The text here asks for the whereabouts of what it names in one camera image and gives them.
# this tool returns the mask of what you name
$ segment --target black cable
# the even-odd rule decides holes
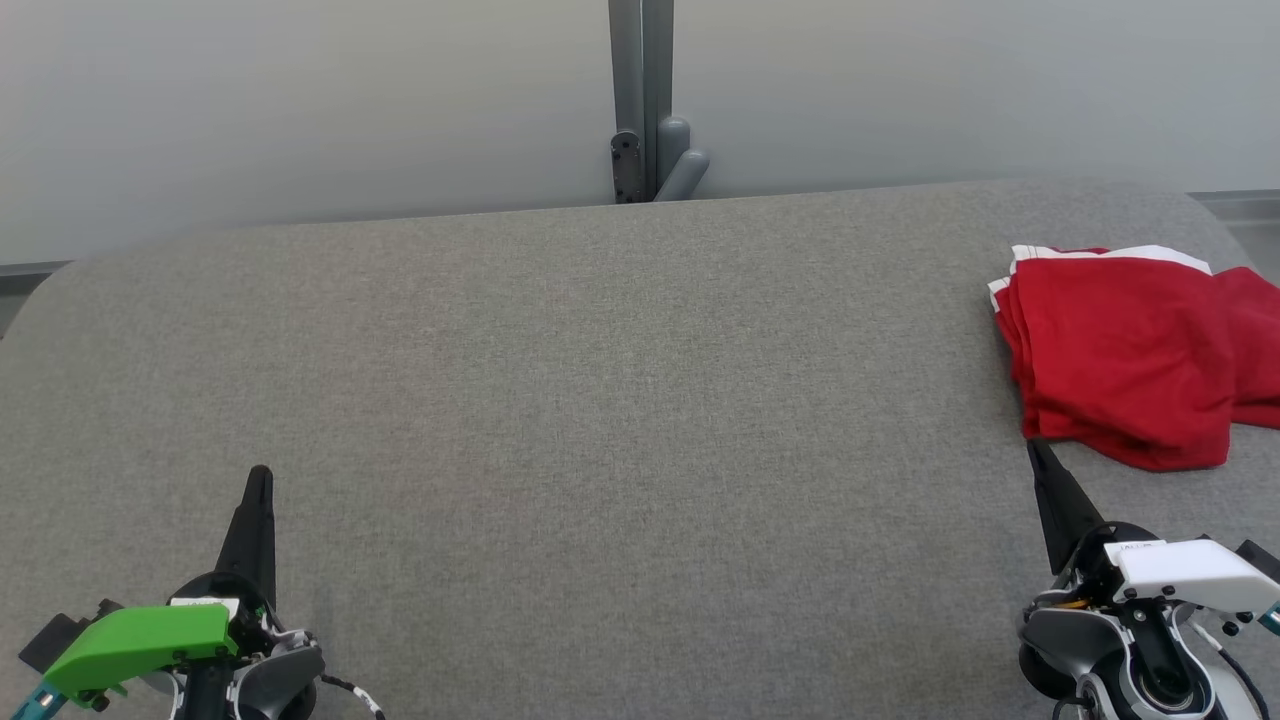
[[[374,720],[387,720],[387,715],[383,714],[383,708],[378,707],[378,703],[374,702],[374,698],[369,697],[369,693],[366,693],[362,688],[358,688],[355,684],[348,683],[347,680],[339,680],[338,678],[334,678],[333,675],[324,675],[324,674],[321,674],[320,675],[320,682],[325,683],[326,685],[333,685],[335,688],[342,688],[342,689],[347,691],[348,693],[351,693],[351,694],[356,696],[357,698],[360,698],[360,702],[364,702],[369,707],[369,710],[374,714]]]
[[[1053,720],[1062,720],[1062,710],[1068,705],[1078,705],[1084,708],[1093,708],[1093,701],[1087,697],[1064,697],[1053,706]]]
[[[1249,691],[1249,694],[1253,696],[1253,702],[1258,706],[1258,715],[1262,716],[1262,720],[1271,720],[1271,714],[1267,712],[1267,701],[1262,700],[1262,692],[1253,684],[1253,678],[1249,678],[1249,674],[1244,671],[1244,667],[1240,667],[1240,664],[1236,662],[1234,657],[1231,657],[1231,653],[1225,650],[1220,650],[1217,653],[1221,655],[1222,660],[1231,666],[1231,670],[1235,670],[1235,674],[1240,676],[1240,682],[1244,683],[1244,689]]]

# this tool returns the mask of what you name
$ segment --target robotic arm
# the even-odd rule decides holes
[[[101,712],[108,691],[142,678],[173,693],[170,720],[306,720],[315,680],[356,694],[384,720],[362,689],[324,674],[320,643],[289,630],[275,612],[273,477],[250,471],[218,565],[159,607],[104,600],[92,619],[58,615],[18,657],[44,675],[13,720],[49,720],[68,701]]]
[[[1020,614],[1019,665],[1059,701],[1055,717],[1070,705],[1089,720],[1268,720],[1248,674],[1196,616],[1216,615],[1228,635],[1254,621],[1280,634],[1280,561],[1248,541],[1231,552],[1208,537],[1166,542],[1105,521],[1046,441],[1028,450],[1057,578]],[[1184,626],[1238,678],[1202,664]]]

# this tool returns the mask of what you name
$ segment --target cable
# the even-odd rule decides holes
[[[387,715],[383,714],[383,708],[378,707],[378,703],[374,702],[374,698],[369,697],[369,693],[366,693],[362,688],[357,688],[356,685],[348,683],[347,680],[339,680],[333,675],[320,675],[320,682],[328,685],[333,685],[335,688],[342,688],[348,693],[358,697],[360,702],[364,702],[365,706],[369,707],[369,711],[374,714],[374,720],[387,720]]]
[[[1240,664],[1236,662],[1234,657],[1231,657],[1230,652],[1226,652],[1226,648],[1222,647],[1222,643],[1213,639],[1213,635],[1208,634],[1208,630],[1202,628],[1199,623],[1189,620],[1188,624],[1192,626],[1193,630],[1196,630],[1197,635],[1203,638],[1210,647],[1216,650],[1217,653],[1222,656],[1222,660],[1225,660],[1226,664],[1231,666],[1231,670],[1234,670],[1235,674],[1240,678],[1240,682],[1244,684],[1244,689],[1249,691],[1249,696],[1253,697],[1253,703],[1258,706],[1258,715],[1262,716],[1262,720],[1271,720],[1271,712],[1267,711],[1267,701],[1262,700],[1262,691],[1260,691],[1258,687],[1253,684],[1253,678],[1251,678],[1249,674],[1244,671],[1244,667],[1242,667]]]
[[[1053,720],[1062,720],[1062,710],[1065,710],[1068,705],[1078,705],[1085,710],[1093,708],[1093,701],[1087,697],[1064,697],[1057,701],[1057,705],[1053,706]]]

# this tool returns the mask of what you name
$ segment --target red fabric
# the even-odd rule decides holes
[[[1280,429],[1280,288],[1248,268],[1213,277],[1235,346],[1231,419]]]
[[[1164,260],[1033,259],[996,300],[1027,437],[1148,470],[1226,461],[1236,378],[1212,277]]]

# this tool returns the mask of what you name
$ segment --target white label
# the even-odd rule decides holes
[[[1103,546],[1107,551],[1107,557],[1111,560],[1112,565],[1119,565],[1117,557],[1120,557],[1121,550],[1133,550],[1135,547],[1151,547],[1153,544],[1169,544],[1165,541],[1129,541],[1129,542],[1108,542]]]

